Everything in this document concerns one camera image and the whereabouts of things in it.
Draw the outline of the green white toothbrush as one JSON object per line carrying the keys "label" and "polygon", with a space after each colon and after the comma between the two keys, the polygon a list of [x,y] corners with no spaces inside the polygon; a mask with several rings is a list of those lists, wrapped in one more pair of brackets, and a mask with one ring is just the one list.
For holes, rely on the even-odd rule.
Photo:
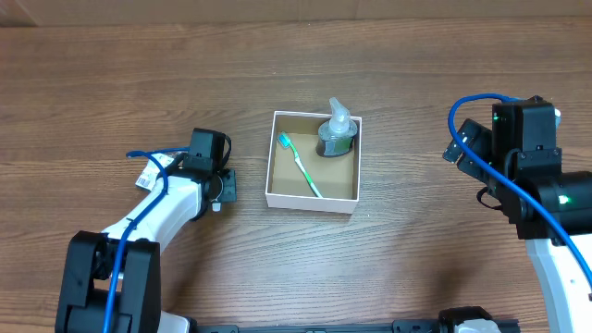
{"label": "green white toothbrush", "polygon": [[310,189],[312,190],[312,192],[314,193],[314,195],[317,198],[322,198],[321,192],[319,191],[319,189],[317,189],[314,181],[312,180],[311,176],[309,175],[309,173],[305,169],[305,167],[302,163],[302,160],[300,158],[299,152],[298,152],[297,148],[295,147],[295,145],[293,144],[288,133],[285,131],[281,131],[277,136],[277,140],[284,149],[291,149],[293,156],[294,156],[294,162],[297,165],[297,167],[300,169],[300,171],[302,172],[303,176],[305,177]]}

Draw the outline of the clear soap pump bottle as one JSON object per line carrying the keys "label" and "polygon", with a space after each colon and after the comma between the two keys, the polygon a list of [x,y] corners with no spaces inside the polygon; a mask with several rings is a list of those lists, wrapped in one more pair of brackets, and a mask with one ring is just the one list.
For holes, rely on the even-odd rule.
{"label": "clear soap pump bottle", "polygon": [[329,99],[329,105],[331,117],[318,129],[316,152],[319,156],[332,158],[352,150],[358,126],[352,120],[350,110],[336,97]]}

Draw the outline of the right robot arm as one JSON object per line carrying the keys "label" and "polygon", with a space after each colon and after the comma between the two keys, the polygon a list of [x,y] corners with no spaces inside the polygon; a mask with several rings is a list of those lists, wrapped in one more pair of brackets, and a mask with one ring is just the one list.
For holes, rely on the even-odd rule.
{"label": "right robot arm", "polygon": [[484,183],[482,194],[524,241],[552,332],[591,329],[591,174],[565,173],[556,144],[560,121],[495,115],[488,129],[471,119],[450,125],[443,156]]}

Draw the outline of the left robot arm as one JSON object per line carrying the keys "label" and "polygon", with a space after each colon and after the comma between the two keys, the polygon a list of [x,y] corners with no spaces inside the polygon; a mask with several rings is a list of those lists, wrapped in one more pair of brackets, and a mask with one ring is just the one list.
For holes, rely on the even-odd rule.
{"label": "left robot arm", "polygon": [[185,224],[237,199],[236,173],[172,166],[116,224],[68,244],[57,332],[194,332],[194,319],[162,308],[161,255]]}

